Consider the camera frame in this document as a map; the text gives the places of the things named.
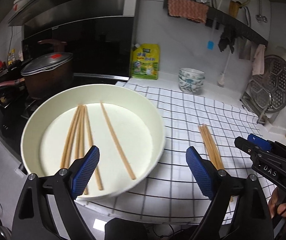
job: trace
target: black cloth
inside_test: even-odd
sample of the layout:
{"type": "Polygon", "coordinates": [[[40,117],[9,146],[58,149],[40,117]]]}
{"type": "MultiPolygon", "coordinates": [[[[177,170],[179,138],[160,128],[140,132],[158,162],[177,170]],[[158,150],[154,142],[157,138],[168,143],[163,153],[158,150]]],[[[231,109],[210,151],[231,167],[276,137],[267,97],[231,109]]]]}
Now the black cloth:
{"type": "Polygon", "coordinates": [[[105,224],[104,240],[148,240],[142,223],[114,218],[105,224]]]}
{"type": "Polygon", "coordinates": [[[227,45],[230,46],[230,51],[233,53],[234,52],[234,44],[235,44],[235,39],[238,37],[238,34],[236,32],[236,29],[232,25],[225,25],[224,31],[221,35],[221,39],[218,43],[218,47],[220,48],[220,51],[222,52],[223,50],[226,49],[227,45]]]}

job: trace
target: perforated metal tray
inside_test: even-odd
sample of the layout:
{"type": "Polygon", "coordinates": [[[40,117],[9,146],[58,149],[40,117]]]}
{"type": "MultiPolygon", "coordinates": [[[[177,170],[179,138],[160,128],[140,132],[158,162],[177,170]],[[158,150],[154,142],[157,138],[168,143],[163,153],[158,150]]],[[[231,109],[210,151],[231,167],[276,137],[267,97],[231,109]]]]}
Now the perforated metal tray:
{"type": "MultiPolygon", "coordinates": [[[[272,104],[266,113],[272,114],[286,106],[286,61],[277,55],[268,55],[264,62],[264,74],[255,75],[253,79],[271,93],[272,104]]],[[[255,82],[251,83],[251,98],[255,106],[262,111],[269,101],[268,94],[255,82]]]]}

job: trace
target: saucepan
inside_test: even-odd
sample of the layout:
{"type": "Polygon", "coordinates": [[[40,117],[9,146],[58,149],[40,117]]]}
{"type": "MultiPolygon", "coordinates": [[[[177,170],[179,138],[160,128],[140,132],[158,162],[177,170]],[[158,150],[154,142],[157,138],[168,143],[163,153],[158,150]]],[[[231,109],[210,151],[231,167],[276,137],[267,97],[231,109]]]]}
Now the saucepan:
{"type": "Polygon", "coordinates": [[[0,91],[20,87],[24,83],[33,99],[43,99],[68,88],[73,81],[72,53],[54,52],[28,63],[22,70],[23,78],[0,83],[0,91]]]}
{"type": "MultiPolygon", "coordinates": [[[[88,194],[79,196],[77,200],[112,197],[137,185],[152,171],[163,153],[163,119],[152,101],[115,85],[92,84],[71,88],[49,98],[37,108],[21,137],[21,156],[28,173],[36,173],[39,177],[51,176],[60,169],[69,127],[78,105],[86,106],[92,141],[99,148],[98,167],[103,190],[99,189],[97,176],[93,174],[88,183],[88,194]],[[101,102],[136,179],[130,178],[120,157],[101,102]]],[[[83,133],[86,153],[90,149],[86,124],[83,133]]],[[[70,165],[75,160],[76,141],[70,165]]]]}

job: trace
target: black and white grid cloth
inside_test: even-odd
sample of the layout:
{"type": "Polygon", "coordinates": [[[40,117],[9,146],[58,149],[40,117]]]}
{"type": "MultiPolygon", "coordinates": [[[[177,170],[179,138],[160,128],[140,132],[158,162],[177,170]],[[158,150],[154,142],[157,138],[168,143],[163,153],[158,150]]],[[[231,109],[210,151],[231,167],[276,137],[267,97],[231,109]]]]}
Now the black and white grid cloth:
{"type": "MultiPolygon", "coordinates": [[[[250,133],[261,136],[255,114],[202,96],[123,82],[116,85],[140,93],[158,108],[166,127],[165,149],[157,166],[136,187],[117,197],[80,204],[103,215],[127,220],[199,224],[210,200],[202,195],[187,166],[185,153],[194,146],[202,158],[209,159],[198,130],[201,124],[208,125],[226,171],[240,178],[256,174],[269,200],[275,185],[254,172],[249,155],[234,146],[238,136],[247,138],[250,133]]],[[[231,222],[235,204],[234,197],[224,223],[231,222]]]]}

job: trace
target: round pan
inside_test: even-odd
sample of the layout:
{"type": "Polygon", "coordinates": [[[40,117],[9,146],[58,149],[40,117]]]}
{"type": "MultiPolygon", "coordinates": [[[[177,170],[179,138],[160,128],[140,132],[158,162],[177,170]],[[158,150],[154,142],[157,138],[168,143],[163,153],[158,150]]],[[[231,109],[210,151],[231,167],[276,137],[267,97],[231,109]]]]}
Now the round pan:
{"type": "MultiPolygon", "coordinates": [[[[50,176],[60,169],[68,129],[78,105],[86,105],[94,145],[100,150],[98,164],[103,190],[93,173],[88,195],[77,200],[98,200],[123,193],[142,181],[162,155],[165,134],[157,108],[144,96],[114,85],[85,85],[63,91],[45,101],[30,117],[21,138],[21,155],[28,173],[50,176]],[[112,127],[136,176],[132,180],[120,158],[103,115],[104,103],[112,127]]],[[[89,150],[84,130],[84,151],[89,150]]],[[[70,163],[74,161],[73,145],[70,163]]]]}

